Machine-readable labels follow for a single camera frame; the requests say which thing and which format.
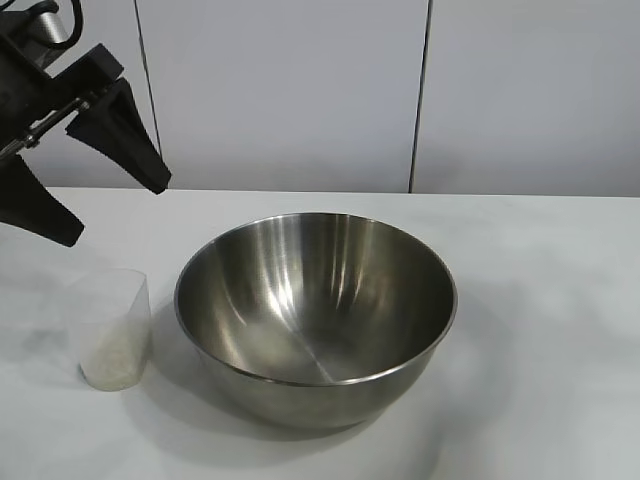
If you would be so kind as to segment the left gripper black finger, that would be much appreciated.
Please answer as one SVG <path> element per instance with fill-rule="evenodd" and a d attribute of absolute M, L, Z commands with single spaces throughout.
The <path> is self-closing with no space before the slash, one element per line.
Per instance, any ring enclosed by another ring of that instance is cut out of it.
<path fill-rule="evenodd" d="M 39 182 L 20 155 L 1 161 L 1 222 L 64 246 L 73 246 L 84 224 Z"/>
<path fill-rule="evenodd" d="M 168 188 L 172 174 L 147 134 L 125 78 L 109 86 L 65 130 L 68 136 L 111 159 L 154 194 Z"/>

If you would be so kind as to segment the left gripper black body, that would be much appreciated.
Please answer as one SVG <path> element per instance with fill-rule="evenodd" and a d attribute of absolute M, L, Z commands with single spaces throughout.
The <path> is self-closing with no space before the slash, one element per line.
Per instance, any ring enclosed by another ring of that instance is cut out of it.
<path fill-rule="evenodd" d="M 70 115 L 89 108 L 123 73 L 102 44 L 52 76 L 47 68 L 79 41 L 83 11 L 67 32 L 56 9 L 1 11 L 1 158 L 39 144 Z"/>

